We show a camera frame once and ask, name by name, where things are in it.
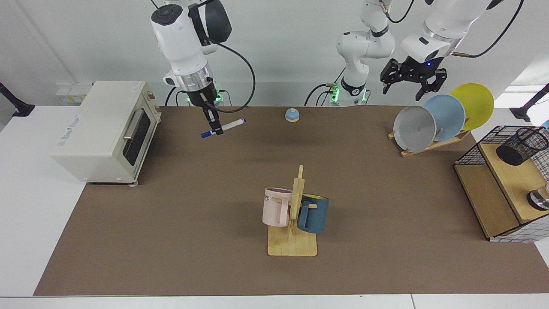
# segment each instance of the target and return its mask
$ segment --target white marker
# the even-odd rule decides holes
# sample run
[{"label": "white marker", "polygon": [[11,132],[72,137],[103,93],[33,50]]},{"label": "white marker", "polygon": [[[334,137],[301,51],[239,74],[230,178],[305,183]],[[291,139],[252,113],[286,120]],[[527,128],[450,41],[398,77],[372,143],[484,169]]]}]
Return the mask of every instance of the white marker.
[{"label": "white marker", "polygon": [[[241,124],[245,124],[246,123],[246,119],[242,118],[242,119],[238,119],[236,121],[233,121],[231,123],[228,123],[224,126],[221,127],[221,129],[223,131],[227,131],[228,129],[232,129],[234,128],[235,126],[239,126]],[[206,137],[208,136],[211,136],[211,135],[215,135],[215,131],[211,130],[211,131],[208,131],[208,132],[204,132],[202,134],[200,134],[200,136],[205,139]]]}]

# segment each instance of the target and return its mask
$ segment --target oven door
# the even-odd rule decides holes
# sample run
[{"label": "oven door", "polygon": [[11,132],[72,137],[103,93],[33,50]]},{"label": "oven door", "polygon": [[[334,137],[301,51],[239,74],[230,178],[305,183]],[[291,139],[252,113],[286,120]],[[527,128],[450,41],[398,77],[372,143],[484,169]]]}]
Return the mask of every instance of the oven door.
[{"label": "oven door", "polygon": [[137,174],[147,154],[156,125],[157,122],[153,112],[143,95],[141,95],[122,137],[124,142],[119,155],[122,165],[135,178],[137,178]]}]

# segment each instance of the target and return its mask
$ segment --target black mesh pen holder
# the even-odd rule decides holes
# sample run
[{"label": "black mesh pen holder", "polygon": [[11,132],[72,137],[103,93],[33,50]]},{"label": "black mesh pen holder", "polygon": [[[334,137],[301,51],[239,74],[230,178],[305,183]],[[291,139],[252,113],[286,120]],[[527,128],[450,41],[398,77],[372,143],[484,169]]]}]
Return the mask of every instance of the black mesh pen holder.
[{"label": "black mesh pen holder", "polygon": [[520,128],[503,145],[497,148],[497,156],[510,165],[521,165],[540,151],[549,147],[549,142],[541,133]]}]

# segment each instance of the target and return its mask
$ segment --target brown work surface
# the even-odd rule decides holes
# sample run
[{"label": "brown work surface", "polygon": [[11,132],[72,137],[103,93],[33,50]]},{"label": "brown work surface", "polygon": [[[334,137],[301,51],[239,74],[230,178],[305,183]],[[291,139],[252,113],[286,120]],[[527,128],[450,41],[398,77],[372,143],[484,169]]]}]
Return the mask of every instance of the brown work surface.
[{"label": "brown work surface", "polygon": [[[549,292],[534,244],[490,243],[452,164],[473,138],[401,158],[402,107],[283,107],[201,140],[197,108],[165,108],[140,185],[87,185],[35,295]],[[316,257],[267,255],[264,189],[330,198]]]}]

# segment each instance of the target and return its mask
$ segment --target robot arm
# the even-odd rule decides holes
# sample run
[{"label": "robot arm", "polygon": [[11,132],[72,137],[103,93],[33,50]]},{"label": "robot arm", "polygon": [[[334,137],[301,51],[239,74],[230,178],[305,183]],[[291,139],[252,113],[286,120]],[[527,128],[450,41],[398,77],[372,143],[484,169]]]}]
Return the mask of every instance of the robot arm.
[{"label": "robot arm", "polygon": [[[387,10],[390,10],[392,2],[393,0],[385,1]],[[361,20],[369,31],[345,32],[337,42],[338,53],[346,62],[341,86],[352,97],[358,96],[366,86],[369,66],[364,63],[364,60],[386,58],[393,53],[396,46],[379,0],[364,1]]]},{"label": "robot arm", "polygon": [[403,63],[391,59],[381,73],[383,94],[400,81],[421,84],[416,94],[419,101],[425,93],[438,92],[446,80],[446,69],[438,69],[442,60],[451,55],[469,28],[488,8],[501,1],[493,0],[435,0],[433,10],[423,23],[422,32],[409,35],[402,41],[402,49],[409,55]]},{"label": "robot arm", "polygon": [[158,46],[171,64],[164,77],[167,85],[181,88],[191,103],[202,107],[216,135],[223,134],[215,108],[217,91],[204,56],[215,51],[208,38],[225,42],[231,23],[219,0],[207,0],[184,9],[168,4],[157,9],[151,23]]}]

